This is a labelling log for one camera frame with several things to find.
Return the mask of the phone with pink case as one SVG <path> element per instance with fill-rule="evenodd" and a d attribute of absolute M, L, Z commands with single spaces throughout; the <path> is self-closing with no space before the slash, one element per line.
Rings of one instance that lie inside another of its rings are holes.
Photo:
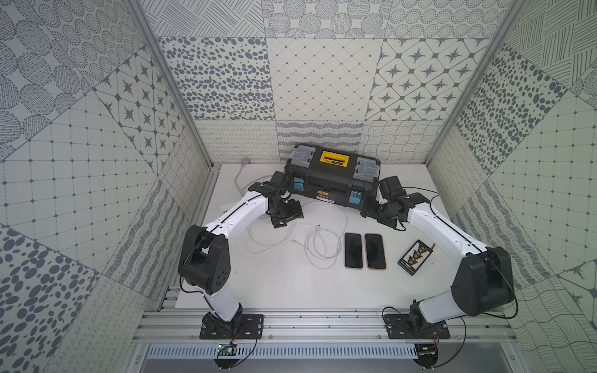
<path fill-rule="evenodd" d="M 365 235 L 365 248 L 368 268 L 372 270 L 385 270 L 386 258 L 382 236 L 380 234 L 367 233 Z"/>

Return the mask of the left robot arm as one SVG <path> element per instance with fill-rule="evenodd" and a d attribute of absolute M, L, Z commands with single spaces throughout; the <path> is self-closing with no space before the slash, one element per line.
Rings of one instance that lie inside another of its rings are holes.
<path fill-rule="evenodd" d="M 300 202 L 286 189 L 269 182 L 255 183 L 240 201 L 205 226 L 192 225 L 185 233 L 177 272 L 180 282 L 200 293 L 208 306 L 208 320 L 234 333 L 241 328 L 243 310 L 226 285 L 232 273 L 229 241 L 257 218 L 267 215 L 274 228 L 303 217 Z"/>

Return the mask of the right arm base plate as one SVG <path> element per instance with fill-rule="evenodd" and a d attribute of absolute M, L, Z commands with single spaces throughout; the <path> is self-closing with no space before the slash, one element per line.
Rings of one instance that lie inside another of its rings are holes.
<path fill-rule="evenodd" d="M 382 318 L 386 324 L 386 331 L 390 340 L 432 340 L 434 338 L 447 340 L 451 337 L 445 321 L 441 323 L 427 323 L 418 316 L 405 316 L 401 314 L 384 315 Z"/>

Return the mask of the phone with mint case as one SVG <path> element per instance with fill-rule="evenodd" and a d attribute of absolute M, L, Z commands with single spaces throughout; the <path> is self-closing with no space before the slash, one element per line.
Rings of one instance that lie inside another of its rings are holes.
<path fill-rule="evenodd" d="M 363 268 L 362 236 L 358 233 L 345 233 L 345 267 Z"/>

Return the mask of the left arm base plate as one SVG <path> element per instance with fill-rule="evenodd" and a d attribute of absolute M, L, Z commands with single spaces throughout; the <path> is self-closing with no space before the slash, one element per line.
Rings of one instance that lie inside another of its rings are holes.
<path fill-rule="evenodd" d="M 201 340 L 260 340 L 264 315 L 238 314 L 229 322 L 207 313 L 202 320 Z"/>

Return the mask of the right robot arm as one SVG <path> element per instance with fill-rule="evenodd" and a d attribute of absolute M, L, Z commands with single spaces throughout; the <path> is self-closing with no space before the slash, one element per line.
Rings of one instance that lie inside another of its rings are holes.
<path fill-rule="evenodd" d="M 510 254 L 489 247 L 450 222 L 420 193 L 391 197 L 386 203 L 369 197 L 363 217 L 397 228 L 408 223 L 426 234 L 456 267 L 449 290 L 416 301 L 410 307 L 413 321 L 436 324 L 464 315 L 477 316 L 516 303 Z"/>

